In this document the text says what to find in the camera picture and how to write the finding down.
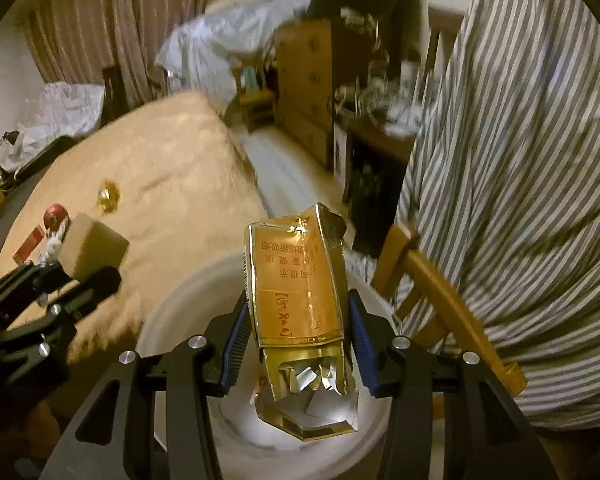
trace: white bedsheet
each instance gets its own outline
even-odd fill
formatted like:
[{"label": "white bedsheet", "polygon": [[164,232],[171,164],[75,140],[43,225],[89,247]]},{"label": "white bedsheet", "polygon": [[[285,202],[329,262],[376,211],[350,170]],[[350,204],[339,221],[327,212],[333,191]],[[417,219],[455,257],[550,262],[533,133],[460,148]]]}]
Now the white bedsheet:
[{"label": "white bedsheet", "polygon": [[60,136],[93,133],[103,104],[102,85],[47,83],[36,99],[26,101],[16,127],[18,139],[14,146],[6,144],[0,150],[0,165],[15,171]]},{"label": "white bedsheet", "polygon": [[231,54],[250,54],[266,46],[273,31],[302,9],[300,0],[258,0],[223,7],[177,27],[163,43],[155,65],[195,89],[222,101],[236,95]]}]

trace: white bowl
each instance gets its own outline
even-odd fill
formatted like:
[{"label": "white bowl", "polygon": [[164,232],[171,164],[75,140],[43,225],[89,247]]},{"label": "white bowl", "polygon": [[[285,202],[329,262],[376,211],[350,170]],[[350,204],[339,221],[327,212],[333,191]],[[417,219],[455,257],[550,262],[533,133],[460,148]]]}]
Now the white bowl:
[{"label": "white bowl", "polygon": [[[242,258],[242,254],[233,254],[213,263],[174,290],[144,324],[136,347],[138,353],[149,356],[171,351],[181,341],[203,333],[214,316],[230,312],[244,288]],[[349,288],[359,291],[370,313],[391,319],[386,303],[374,290],[351,274],[348,280]],[[230,394],[224,399],[209,399],[225,480],[333,479],[355,466],[384,435],[391,402],[369,395],[355,363],[354,376],[360,391],[358,431],[316,442],[301,442],[257,417],[249,400],[258,379],[258,367],[252,338]],[[166,449],[164,394],[156,397],[155,437]]]}]

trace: fuzzy bedspread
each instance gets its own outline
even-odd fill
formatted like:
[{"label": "fuzzy bedspread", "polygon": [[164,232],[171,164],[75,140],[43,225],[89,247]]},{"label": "fuzzy bedspread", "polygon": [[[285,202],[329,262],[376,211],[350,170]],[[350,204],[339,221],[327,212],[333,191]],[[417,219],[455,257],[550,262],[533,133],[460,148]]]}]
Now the fuzzy bedspread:
[{"label": "fuzzy bedspread", "polygon": [[[107,215],[95,207],[104,178],[121,193],[117,211]],[[52,398],[57,412],[70,416],[110,362],[135,347],[155,306],[192,272],[239,250],[245,226],[267,215],[229,130],[198,92],[138,108],[60,156],[14,222],[0,276],[15,266],[13,254],[55,202],[130,242],[119,292],[77,325],[68,355],[72,378]],[[44,313],[32,304],[14,326]]]}]

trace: gold wrapped candy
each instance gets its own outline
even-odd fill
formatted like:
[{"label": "gold wrapped candy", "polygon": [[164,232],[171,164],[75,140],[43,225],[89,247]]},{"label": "gold wrapped candy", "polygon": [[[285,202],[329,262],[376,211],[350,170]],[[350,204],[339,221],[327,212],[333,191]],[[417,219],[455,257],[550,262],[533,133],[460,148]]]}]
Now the gold wrapped candy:
[{"label": "gold wrapped candy", "polygon": [[120,188],[112,180],[103,180],[98,190],[98,208],[103,213],[111,213],[118,209],[120,201]]},{"label": "gold wrapped candy", "polygon": [[345,230],[340,216],[316,204],[245,232],[251,323],[264,365],[254,403],[262,420],[301,440],[356,429]]}]

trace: person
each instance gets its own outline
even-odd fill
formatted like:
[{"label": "person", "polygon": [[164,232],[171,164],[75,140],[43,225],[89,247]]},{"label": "person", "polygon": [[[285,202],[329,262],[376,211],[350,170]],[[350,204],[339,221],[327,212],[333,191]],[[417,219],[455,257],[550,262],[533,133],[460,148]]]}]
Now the person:
[{"label": "person", "polygon": [[[396,221],[522,366],[531,423],[599,427],[600,24],[582,0],[472,0]],[[432,316],[421,301],[403,333]]]}]

